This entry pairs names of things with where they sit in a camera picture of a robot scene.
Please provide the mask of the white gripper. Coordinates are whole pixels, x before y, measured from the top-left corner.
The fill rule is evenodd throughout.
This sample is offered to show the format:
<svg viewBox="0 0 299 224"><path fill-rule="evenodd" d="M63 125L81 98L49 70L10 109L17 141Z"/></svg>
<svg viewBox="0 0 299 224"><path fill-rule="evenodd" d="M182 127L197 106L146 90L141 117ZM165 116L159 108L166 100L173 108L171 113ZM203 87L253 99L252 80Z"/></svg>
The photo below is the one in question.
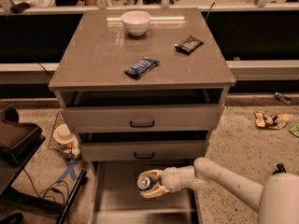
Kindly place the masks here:
<svg viewBox="0 0 299 224"><path fill-rule="evenodd" d="M141 191L140 195L145 199L160 197L168 192L174 193L182 189L193 189L196 180L194 168L191 165L179 168L170 167L163 171L159 169L149 170L141 173L139 178L143 176L149 177L154 182L161 179L162 184L156 184L149 190Z"/></svg>

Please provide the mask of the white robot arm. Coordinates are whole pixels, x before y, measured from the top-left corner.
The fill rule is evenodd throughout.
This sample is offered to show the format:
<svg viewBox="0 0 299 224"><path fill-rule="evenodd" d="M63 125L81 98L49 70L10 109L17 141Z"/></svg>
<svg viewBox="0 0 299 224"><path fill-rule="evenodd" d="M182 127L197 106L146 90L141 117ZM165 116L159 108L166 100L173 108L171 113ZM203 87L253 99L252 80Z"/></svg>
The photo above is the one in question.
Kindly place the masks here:
<svg viewBox="0 0 299 224"><path fill-rule="evenodd" d="M202 190L218 184L258 213L258 224L299 224L299 176L278 169L261 185L208 158L190 166L141 173L136 181L146 199L182 189Z"/></svg>

